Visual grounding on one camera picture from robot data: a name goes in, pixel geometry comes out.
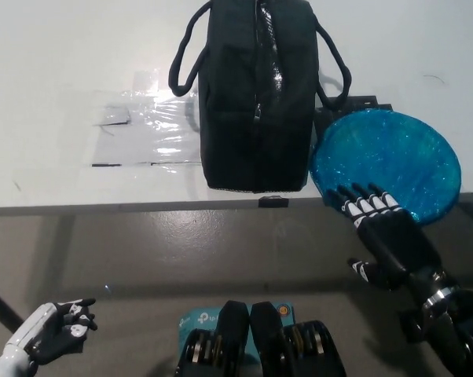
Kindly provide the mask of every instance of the blue glitter disc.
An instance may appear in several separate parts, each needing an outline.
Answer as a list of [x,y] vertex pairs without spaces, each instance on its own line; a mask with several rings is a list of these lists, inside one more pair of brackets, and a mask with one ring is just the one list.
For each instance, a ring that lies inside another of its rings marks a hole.
[[423,225],[448,213],[460,193],[460,163],[445,138],[418,119],[387,110],[355,112],[334,122],[310,170],[321,193],[373,182]]

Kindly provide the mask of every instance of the black bag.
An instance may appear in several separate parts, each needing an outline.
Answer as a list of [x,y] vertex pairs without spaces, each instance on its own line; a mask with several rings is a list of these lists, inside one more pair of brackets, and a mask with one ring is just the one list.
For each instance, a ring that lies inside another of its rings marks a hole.
[[[193,27],[208,10],[207,44],[186,84],[179,71]],[[319,83],[317,34],[343,74],[333,102]],[[351,75],[304,0],[211,0],[189,21],[169,74],[174,95],[199,75],[203,173],[209,187],[299,191],[306,182],[315,94],[329,109],[348,96]]]

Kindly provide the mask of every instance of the gray floor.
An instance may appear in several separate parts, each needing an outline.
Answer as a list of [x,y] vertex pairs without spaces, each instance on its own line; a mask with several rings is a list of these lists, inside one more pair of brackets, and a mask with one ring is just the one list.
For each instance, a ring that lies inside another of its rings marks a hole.
[[[473,287],[473,221],[455,209],[427,233]],[[22,316],[99,300],[85,353],[41,377],[172,376],[178,318],[230,298],[288,300],[297,320],[323,320],[349,376],[448,375],[427,346],[405,344],[395,311],[407,297],[366,287],[349,256],[367,253],[327,208],[0,218],[0,294]],[[0,325],[0,351],[8,336]]]

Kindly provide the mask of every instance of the blue box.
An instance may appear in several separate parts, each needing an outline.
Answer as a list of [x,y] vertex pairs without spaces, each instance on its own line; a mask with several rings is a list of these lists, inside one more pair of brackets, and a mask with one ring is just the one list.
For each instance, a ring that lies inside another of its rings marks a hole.
[[[274,303],[273,305],[277,308],[277,312],[280,314],[282,325],[288,326],[295,323],[294,311],[290,302],[279,302]],[[251,312],[251,307],[252,305],[247,305],[249,312]],[[195,328],[201,330],[215,330],[220,311],[221,307],[194,309],[181,318],[179,321],[179,354],[182,354],[184,343],[188,338],[189,333]],[[247,345],[245,347],[244,363],[260,364],[258,350],[255,348],[250,328],[247,337]]]

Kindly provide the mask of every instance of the table leg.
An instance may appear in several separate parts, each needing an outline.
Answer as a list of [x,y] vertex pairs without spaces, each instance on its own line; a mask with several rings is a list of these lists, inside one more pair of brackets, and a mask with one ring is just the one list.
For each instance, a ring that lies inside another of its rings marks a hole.
[[24,320],[0,298],[0,322],[14,333],[22,325]]

